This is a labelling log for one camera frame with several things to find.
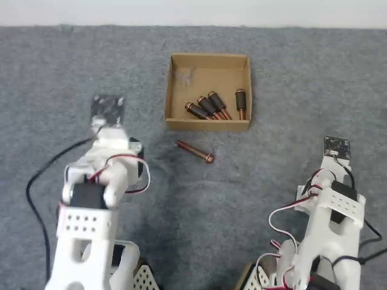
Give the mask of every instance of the perforated plate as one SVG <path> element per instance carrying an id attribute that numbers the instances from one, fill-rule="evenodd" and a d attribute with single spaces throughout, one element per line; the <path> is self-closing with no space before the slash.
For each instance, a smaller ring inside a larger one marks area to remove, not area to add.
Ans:
<path id="1" fill-rule="evenodd" d="M 269 277 L 267 277 L 266 273 L 262 269 L 261 266 L 258 267 L 258 276 L 259 281 L 263 287 L 269 287 Z M 247 279 L 246 284 L 243 287 L 243 290 L 261 290 L 262 288 L 258 285 L 257 276 L 256 276 L 256 268 L 254 267 L 253 271 L 250 273 L 249 279 Z"/>
<path id="2" fill-rule="evenodd" d="M 134 276 L 133 290 L 159 290 L 149 266 L 142 265 Z"/>
<path id="3" fill-rule="evenodd" d="M 117 212 L 91 208 L 62 207 L 57 236 L 76 239 L 108 239 L 117 225 Z"/>
<path id="4" fill-rule="evenodd" d="M 331 188 L 325 189 L 320 194 L 320 206 L 332 208 L 344 216 L 353 219 L 355 224 L 362 227 L 364 221 L 364 205 L 335 192 Z"/>

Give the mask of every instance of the white wall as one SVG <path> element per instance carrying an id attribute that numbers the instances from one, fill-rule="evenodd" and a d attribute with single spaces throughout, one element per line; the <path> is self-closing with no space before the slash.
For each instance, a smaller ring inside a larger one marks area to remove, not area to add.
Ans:
<path id="1" fill-rule="evenodd" d="M 0 25 L 387 28 L 387 0 L 0 0 Z"/>

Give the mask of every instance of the screw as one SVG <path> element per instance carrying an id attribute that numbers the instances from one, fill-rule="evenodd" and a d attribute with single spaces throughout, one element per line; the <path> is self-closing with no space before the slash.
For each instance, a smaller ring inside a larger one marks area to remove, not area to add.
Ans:
<path id="1" fill-rule="evenodd" d="M 188 151 L 188 152 L 190 152 L 190 153 L 192 153 L 192 154 L 194 154 L 194 155 L 196 155 L 196 156 L 206 160 L 206 164 L 213 163 L 213 161 L 215 159 L 215 157 L 212 154 L 208 154 L 208 153 L 203 152 L 203 151 L 201 151 L 201 150 L 199 150 L 197 148 L 194 148 L 191 145 L 189 145 L 189 144 L 187 144 L 187 143 L 185 143 L 183 141 L 178 140 L 178 141 L 176 141 L 176 144 L 180 148 L 182 148 L 182 149 L 184 149 L 184 150 L 186 150 L 186 151 Z"/>

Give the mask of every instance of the black wire bundle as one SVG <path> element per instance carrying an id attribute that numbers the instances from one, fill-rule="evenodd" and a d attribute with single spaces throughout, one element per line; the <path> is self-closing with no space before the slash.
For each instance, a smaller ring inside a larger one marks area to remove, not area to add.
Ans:
<path id="1" fill-rule="evenodd" d="M 27 198 L 27 202 L 30 205 L 34 215 L 36 216 L 36 219 L 41 226 L 42 232 L 43 232 L 43 238 L 44 238 L 44 245 L 45 245 L 45 256 L 46 256 L 46 283 L 50 279 L 50 240 L 48 239 L 47 229 L 44 224 L 44 221 L 42 217 L 40 216 L 38 210 L 36 209 L 32 199 L 31 199 L 31 186 L 37 180 L 56 160 L 58 160 L 60 157 L 65 155 L 67 152 L 73 150 L 74 148 L 77 148 L 81 145 L 86 144 L 87 142 L 91 141 L 92 138 L 87 138 L 81 141 L 78 141 L 71 145 L 70 147 L 67 147 L 65 150 L 59 152 L 57 155 L 52 157 L 50 160 L 48 160 L 28 181 L 27 186 L 25 188 L 25 196 Z"/>

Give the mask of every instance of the black cable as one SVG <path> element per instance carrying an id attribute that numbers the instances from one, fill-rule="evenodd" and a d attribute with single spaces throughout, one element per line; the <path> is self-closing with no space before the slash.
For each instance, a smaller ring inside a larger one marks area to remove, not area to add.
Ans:
<path id="1" fill-rule="evenodd" d="M 350 176 L 351 178 L 351 187 L 353 190 L 355 190 L 355 178 L 353 177 L 353 174 L 352 172 L 346 168 L 343 164 L 341 164 L 338 160 L 337 160 L 337 157 L 334 156 L 333 159 L 335 160 L 336 163 L 338 163 L 338 165 L 340 165 L 341 167 L 344 168 L 344 170 L 347 172 L 347 174 Z M 374 234 L 377 235 L 377 238 L 374 238 L 374 239 L 368 239 L 368 240 L 365 240 L 364 242 L 360 243 L 359 245 L 359 250 L 361 248 L 363 248 L 365 245 L 369 244 L 369 243 L 373 243 L 373 242 L 380 242 L 382 239 L 383 239 L 383 236 L 382 234 L 380 234 L 366 219 L 364 220 L 364 223 L 366 224 L 366 226 L 374 232 Z M 387 248 L 385 249 L 382 249 L 374 254 L 371 254 L 367 257 L 353 257 L 353 256 L 340 256 L 338 257 L 333 263 L 332 263 L 332 267 L 334 267 L 335 265 L 337 265 L 337 263 L 339 263 L 341 260 L 354 260 L 354 261 L 358 261 L 361 265 L 364 265 L 366 262 L 372 260 L 372 259 L 375 259 L 376 257 L 378 256 L 381 256 L 382 254 L 384 253 L 387 253 Z"/>
<path id="2" fill-rule="evenodd" d="M 347 167 L 345 167 L 343 164 L 341 164 L 341 163 L 339 162 L 339 160 L 337 160 L 337 156 L 333 156 L 333 159 L 334 159 L 334 161 L 335 161 L 336 163 L 338 163 L 338 165 L 340 165 L 341 167 L 343 167 L 344 170 L 345 170 L 345 172 L 347 172 L 347 174 L 350 176 L 350 178 L 351 178 L 351 187 L 352 187 L 353 190 L 355 190 L 355 178 L 353 177 L 352 172 L 351 172 Z"/>
<path id="3" fill-rule="evenodd" d="M 36 209 L 32 199 L 31 199 L 31 186 L 37 180 L 43 173 L 46 171 L 56 160 L 58 160 L 60 157 L 65 155 L 67 152 L 73 150 L 74 148 L 77 148 L 81 145 L 86 144 L 87 142 L 91 141 L 93 138 L 87 138 L 81 141 L 78 141 L 71 145 L 70 147 L 66 148 L 65 150 L 59 152 L 57 155 L 52 157 L 49 161 L 47 161 L 28 181 L 27 186 L 25 188 L 25 196 L 27 198 L 27 202 L 30 205 L 34 215 L 36 216 L 37 221 L 39 222 L 39 225 L 41 226 L 42 232 L 43 232 L 43 237 L 44 237 L 44 245 L 45 245 L 45 255 L 46 255 L 46 283 L 50 279 L 50 240 L 48 239 L 48 234 L 47 234 L 47 229 L 44 224 L 43 219 L 41 218 L 38 210 Z"/>
<path id="4" fill-rule="evenodd" d="M 369 243 L 374 243 L 374 242 L 380 242 L 382 239 L 383 239 L 383 236 L 382 234 L 380 234 L 366 219 L 364 220 L 364 223 L 366 224 L 366 226 L 374 232 L 374 234 L 377 235 L 376 238 L 374 239 L 368 239 L 368 240 L 365 240 L 364 242 L 361 242 L 360 245 L 359 245 L 359 250 L 361 248 L 363 248 L 365 245 L 369 244 Z"/>
<path id="5" fill-rule="evenodd" d="M 363 258 L 360 258 L 360 257 L 340 256 L 335 261 L 332 262 L 332 268 L 335 267 L 337 263 L 339 263 L 342 260 L 353 260 L 353 261 L 359 262 L 361 265 L 365 264 Z"/>

